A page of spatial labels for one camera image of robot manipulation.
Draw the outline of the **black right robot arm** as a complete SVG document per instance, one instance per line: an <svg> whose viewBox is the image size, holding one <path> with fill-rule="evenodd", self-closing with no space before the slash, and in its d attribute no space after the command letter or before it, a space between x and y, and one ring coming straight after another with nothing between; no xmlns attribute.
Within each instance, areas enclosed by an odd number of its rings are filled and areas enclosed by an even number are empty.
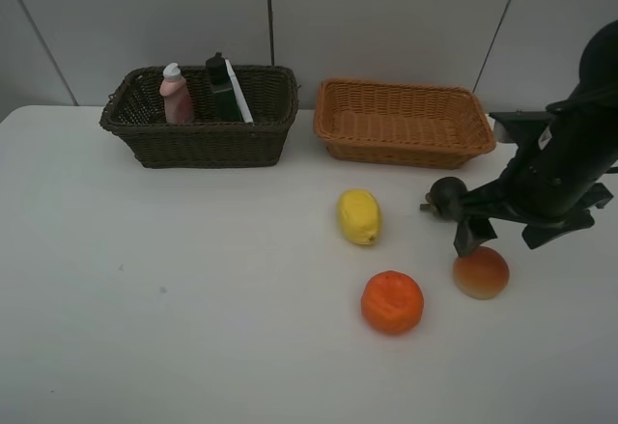
<svg viewBox="0 0 618 424"><path fill-rule="evenodd" d="M617 169L617 24L610 22L585 46L578 83L542 112L492 113L517 145L499 177L453 197L454 246L470 255L496 233L492 219L517 222L535 249L566 234L591 228L591 208L613 198L600 183Z"/></svg>

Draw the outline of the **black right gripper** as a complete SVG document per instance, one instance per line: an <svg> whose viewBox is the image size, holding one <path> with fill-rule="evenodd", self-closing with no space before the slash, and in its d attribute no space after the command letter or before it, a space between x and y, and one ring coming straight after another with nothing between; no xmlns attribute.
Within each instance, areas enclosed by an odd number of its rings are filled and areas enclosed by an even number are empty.
<svg viewBox="0 0 618 424"><path fill-rule="evenodd" d="M471 255L495 240L490 220L524 226L521 236L530 249L595 224L590 212L612 200L599 178L612 167L611 153L537 153L515 157L500 177L463 195L463 221L454 246Z"/></svg>

